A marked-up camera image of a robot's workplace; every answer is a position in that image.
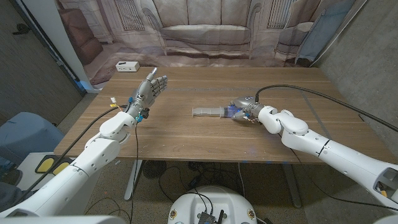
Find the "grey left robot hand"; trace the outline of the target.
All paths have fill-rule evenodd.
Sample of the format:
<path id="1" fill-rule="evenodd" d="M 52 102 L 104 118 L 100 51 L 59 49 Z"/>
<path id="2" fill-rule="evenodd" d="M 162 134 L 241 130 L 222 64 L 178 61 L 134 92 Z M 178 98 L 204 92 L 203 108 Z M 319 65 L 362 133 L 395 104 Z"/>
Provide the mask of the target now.
<path id="1" fill-rule="evenodd" d="M 133 104 L 141 108 L 150 108 L 155 99 L 167 88 L 167 76 L 155 78 L 157 67 L 151 71 L 141 82 L 138 89 L 133 94 Z"/>

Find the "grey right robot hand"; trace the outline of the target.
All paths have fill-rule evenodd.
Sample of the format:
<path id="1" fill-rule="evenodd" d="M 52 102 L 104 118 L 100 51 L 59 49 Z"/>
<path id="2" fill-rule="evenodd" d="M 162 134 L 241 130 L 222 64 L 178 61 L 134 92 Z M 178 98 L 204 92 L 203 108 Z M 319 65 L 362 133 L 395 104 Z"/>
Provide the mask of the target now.
<path id="1" fill-rule="evenodd" d="M 257 119 L 260 110 L 264 105 L 255 101 L 253 96 L 241 96 L 229 102 L 230 106 L 238 108 L 239 111 L 235 112 L 232 116 L 233 120 L 243 121 L 244 119 Z"/>

